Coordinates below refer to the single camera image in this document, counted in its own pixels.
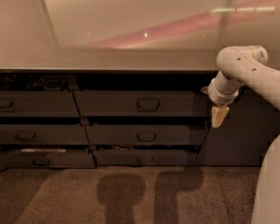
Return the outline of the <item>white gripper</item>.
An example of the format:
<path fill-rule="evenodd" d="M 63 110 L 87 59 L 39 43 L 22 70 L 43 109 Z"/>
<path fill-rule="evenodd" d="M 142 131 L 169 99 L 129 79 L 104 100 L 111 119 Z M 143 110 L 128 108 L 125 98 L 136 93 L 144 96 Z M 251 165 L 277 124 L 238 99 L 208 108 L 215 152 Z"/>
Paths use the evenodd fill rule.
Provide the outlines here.
<path fill-rule="evenodd" d="M 218 128 L 222 125 L 228 115 L 230 105 L 238 95 L 240 86 L 236 82 L 221 82 L 213 79 L 209 86 L 201 88 L 201 92 L 208 95 L 210 100 L 215 104 L 212 107 L 212 127 Z"/>

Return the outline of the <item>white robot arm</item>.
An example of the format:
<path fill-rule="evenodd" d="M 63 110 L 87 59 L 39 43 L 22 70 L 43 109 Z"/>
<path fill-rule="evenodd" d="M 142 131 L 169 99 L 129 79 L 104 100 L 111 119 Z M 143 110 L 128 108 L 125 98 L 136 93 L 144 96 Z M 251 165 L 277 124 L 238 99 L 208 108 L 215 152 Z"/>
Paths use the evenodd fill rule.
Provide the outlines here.
<path fill-rule="evenodd" d="M 268 52 L 262 46 L 226 47 L 217 55 L 218 73 L 201 88 L 212 107 L 212 127 L 218 128 L 229 112 L 229 105 L 248 86 L 280 111 L 280 71 L 267 66 Z"/>

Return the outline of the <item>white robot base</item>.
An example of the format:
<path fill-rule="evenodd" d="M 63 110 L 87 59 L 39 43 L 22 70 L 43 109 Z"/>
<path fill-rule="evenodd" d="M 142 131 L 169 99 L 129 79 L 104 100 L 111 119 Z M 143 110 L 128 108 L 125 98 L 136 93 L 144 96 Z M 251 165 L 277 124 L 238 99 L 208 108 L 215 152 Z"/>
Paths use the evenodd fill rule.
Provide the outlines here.
<path fill-rule="evenodd" d="M 280 134 L 260 168 L 251 224 L 280 224 Z"/>

